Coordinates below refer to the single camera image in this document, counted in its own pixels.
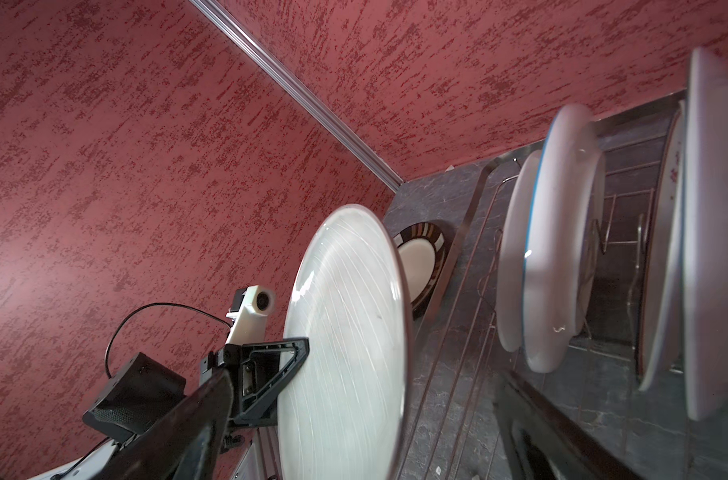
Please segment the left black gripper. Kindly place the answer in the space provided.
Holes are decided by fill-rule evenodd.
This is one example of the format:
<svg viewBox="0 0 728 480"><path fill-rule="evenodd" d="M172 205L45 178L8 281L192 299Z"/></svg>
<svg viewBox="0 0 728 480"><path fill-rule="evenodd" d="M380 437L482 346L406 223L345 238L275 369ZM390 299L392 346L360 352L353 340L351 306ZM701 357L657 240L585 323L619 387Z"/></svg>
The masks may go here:
<svg viewBox="0 0 728 480"><path fill-rule="evenodd" d="M199 385L216 374L230 380L229 431L278 425L278 397L310 355L308 337L225 345L199 363Z"/></svg>

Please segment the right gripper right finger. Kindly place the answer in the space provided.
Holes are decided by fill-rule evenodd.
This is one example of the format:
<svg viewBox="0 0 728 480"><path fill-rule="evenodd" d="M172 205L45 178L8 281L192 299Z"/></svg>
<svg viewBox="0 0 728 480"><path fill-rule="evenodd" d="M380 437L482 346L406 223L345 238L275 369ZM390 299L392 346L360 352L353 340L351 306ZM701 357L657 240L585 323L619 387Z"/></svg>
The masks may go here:
<svg viewBox="0 0 728 480"><path fill-rule="evenodd" d="M638 479L514 371L499 374L494 409L514 479Z"/></svg>

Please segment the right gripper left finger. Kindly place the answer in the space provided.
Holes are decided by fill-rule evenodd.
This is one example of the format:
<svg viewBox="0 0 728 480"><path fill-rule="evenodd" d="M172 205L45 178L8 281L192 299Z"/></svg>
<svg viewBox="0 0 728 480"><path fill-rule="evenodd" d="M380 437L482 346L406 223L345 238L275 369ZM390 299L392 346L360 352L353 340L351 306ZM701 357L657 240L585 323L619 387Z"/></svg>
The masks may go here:
<svg viewBox="0 0 728 480"><path fill-rule="evenodd" d="M90 426L121 448L97 479L211 479L227 427L230 380L192 394L166 367L125 367L90 406Z"/></svg>

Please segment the white lined glass plate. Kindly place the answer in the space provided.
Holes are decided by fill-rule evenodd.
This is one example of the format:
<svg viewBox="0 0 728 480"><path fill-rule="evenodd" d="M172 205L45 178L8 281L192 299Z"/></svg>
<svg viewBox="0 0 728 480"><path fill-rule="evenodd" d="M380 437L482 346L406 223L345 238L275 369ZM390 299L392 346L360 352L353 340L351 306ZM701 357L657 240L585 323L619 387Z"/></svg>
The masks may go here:
<svg viewBox="0 0 728 480"><path fill-rule="evenodd" d="M284 479L393 479L412 376L412 307L381 220L349 204L319 227L284 325L310 353L278 398Z"/></svg>

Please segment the watermelon pattern plate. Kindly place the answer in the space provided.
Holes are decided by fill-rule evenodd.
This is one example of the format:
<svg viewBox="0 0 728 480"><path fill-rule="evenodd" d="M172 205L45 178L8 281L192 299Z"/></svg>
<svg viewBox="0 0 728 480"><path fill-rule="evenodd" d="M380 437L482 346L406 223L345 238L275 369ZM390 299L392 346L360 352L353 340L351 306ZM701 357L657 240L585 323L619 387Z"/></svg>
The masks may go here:
<svg viewBox="0 0 728 480"><path fill-rule="evenodd" d="M587 323L601 252L606 159L592 114L560 109L535 179L523 274L523 332L528 367L551 373Z"/></svg>

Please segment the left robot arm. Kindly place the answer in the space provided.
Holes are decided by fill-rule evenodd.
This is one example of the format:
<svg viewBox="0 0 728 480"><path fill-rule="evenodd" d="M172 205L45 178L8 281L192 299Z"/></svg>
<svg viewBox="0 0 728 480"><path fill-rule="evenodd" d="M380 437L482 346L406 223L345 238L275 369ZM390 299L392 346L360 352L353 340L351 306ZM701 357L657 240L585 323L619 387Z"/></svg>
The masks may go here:
<svg viewBox="0 0 728 480"><path fill-rule="evenodd" d="M85 412L104 436L45 479L211 479L219 457L245 433L278 423L278 397L311 352L306 337L227 344L200 364L200 385L139 353Z"/></svg>

